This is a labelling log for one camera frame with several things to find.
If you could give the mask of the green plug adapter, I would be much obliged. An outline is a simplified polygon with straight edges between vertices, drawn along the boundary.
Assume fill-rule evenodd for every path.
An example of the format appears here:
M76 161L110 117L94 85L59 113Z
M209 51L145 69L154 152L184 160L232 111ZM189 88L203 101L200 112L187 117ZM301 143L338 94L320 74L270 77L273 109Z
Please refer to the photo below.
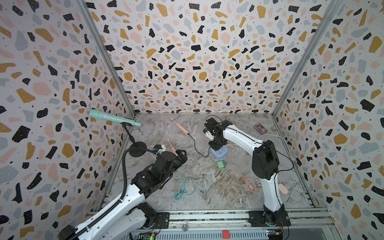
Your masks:
M226 163L224 161L217 161L218 169L224 169L226 167Z

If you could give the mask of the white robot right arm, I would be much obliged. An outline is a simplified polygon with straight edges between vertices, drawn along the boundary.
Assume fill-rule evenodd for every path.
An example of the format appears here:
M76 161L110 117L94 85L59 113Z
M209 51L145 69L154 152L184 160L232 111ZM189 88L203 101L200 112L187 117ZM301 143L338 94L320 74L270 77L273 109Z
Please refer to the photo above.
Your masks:
M278 188L280 161L274 143L254 138L227 120L219 123L214 118L206 120L204 133L210 139L210 147L215 151L230 141L251 155L251 169L260 179L264 193L266 224L276 226L282 223L288 215Z

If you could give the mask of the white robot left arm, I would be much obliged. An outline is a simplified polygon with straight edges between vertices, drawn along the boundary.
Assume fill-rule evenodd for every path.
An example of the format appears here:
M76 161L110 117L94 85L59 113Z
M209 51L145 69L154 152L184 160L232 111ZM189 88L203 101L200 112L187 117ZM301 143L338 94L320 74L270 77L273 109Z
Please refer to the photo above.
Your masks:
M140 228L156 225L156 211L145 201L161 190L173 173L188 160L185 150L151 150L156 162L145 167L129 182L124 180L120 196L77 227L63 228L60 240L113 240Z

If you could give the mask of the pink toothbrush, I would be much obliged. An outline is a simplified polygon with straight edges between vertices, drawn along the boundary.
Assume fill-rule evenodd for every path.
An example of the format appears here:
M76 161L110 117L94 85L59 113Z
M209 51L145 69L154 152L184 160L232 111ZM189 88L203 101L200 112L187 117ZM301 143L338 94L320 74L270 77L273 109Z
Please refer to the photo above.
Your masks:
M167 139L167 142L169 143L169 145L170 145L170 148L171 148L171 151L176 155L177 154L177 150L176 150L176 148L172 145L172 143L171 143L171 141L170 141L170 139L168 138Z
M185 129L180 123L176 122L173 118L171 120L176 124L176 126L186 135L190 135L189 131Z

